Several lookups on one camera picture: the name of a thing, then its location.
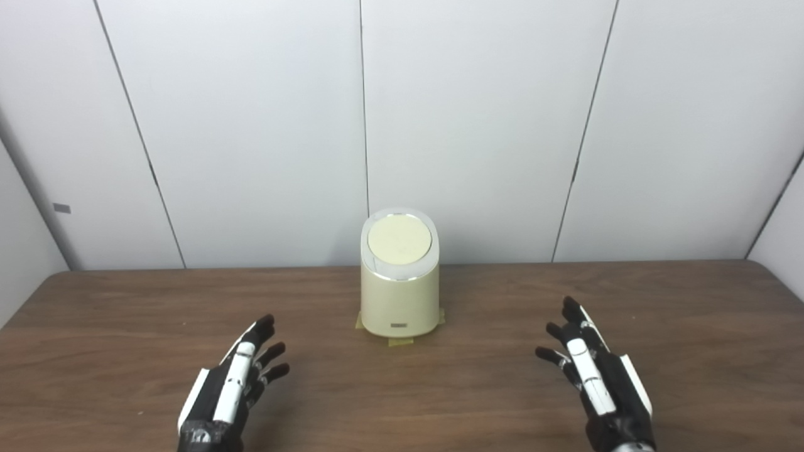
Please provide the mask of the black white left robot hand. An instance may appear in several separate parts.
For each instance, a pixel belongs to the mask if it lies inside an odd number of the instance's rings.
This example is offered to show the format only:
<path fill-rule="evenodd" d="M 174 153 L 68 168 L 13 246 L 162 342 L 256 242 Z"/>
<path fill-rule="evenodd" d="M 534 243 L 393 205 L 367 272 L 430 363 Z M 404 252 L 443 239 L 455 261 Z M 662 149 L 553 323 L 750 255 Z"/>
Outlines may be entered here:
<path fill-rule="evenodd" d="M 179 412 L 178 451 L 244 451 L 242 438 L 251 409 L 288 363 L 272 366 L 285 344 L 261 347 L 275 334 L 274 317 L 264 315 L 239 337 L 218 365 L 201 369 Z"/>

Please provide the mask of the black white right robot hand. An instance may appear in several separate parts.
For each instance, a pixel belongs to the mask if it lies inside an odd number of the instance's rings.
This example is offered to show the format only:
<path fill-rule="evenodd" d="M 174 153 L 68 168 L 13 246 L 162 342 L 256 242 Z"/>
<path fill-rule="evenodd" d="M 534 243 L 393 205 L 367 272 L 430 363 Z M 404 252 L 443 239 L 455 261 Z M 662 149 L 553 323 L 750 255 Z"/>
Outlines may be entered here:
<path fill-rule="evenodd" d="M 563 325 L 546 332 L 565 352 L 537 347 L 535 355 L 553 363 L 579 392 L 587 415 L 585 433 L 594 451 L 656 451 L 651 398 L 629 355 L 609 349 L 585 308 L 563 299 Z"/>

